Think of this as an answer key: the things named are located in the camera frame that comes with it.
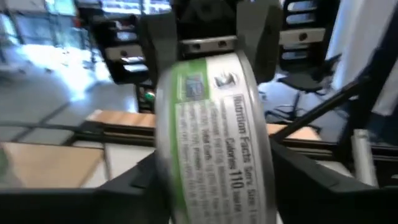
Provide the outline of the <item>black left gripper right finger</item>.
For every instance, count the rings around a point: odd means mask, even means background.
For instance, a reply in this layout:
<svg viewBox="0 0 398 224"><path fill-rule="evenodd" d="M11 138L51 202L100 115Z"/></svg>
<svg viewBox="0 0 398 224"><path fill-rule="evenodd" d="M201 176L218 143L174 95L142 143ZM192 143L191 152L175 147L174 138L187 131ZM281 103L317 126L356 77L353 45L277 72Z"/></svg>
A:
<svg viewBox="0 0 398 224"><path fill-rule="evenodd" d="M376 188L271 141L284 223L397 224L397 188Z"/></svg>

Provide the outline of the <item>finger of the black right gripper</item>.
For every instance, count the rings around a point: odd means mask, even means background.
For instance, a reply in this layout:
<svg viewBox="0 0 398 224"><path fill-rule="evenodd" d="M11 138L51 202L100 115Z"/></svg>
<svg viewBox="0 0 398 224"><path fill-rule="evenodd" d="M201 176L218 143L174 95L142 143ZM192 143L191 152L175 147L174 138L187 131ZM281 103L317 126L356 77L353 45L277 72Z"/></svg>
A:
<svg viewBox="0 0 398 224"><path fill-rule="evenodd" d="M328 50L339 2L240 1L238 42L259 83L281 68L296 72L320 66Z"/></svg>
<svg viewBox="0 0 398 224"><path fill-rule="evenodd" d="M138 84L148 79L156 84L160 74L178 60L173 12L96 18L93 35L116 84ZM126 70L126 59L131 57L143 57L147 70Z"/></svg>

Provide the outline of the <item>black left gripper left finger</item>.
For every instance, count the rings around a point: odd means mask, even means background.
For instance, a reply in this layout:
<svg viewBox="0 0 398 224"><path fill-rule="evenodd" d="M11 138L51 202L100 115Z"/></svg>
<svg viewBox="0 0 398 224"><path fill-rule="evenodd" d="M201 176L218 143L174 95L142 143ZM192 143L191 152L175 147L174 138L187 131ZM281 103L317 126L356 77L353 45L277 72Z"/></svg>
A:
<svg viewBox="0 0 398 224"><path fill-rule="evenodd" d="M95 188L1 191L1 223L168 224L169 219L155 154Z"/></svg>

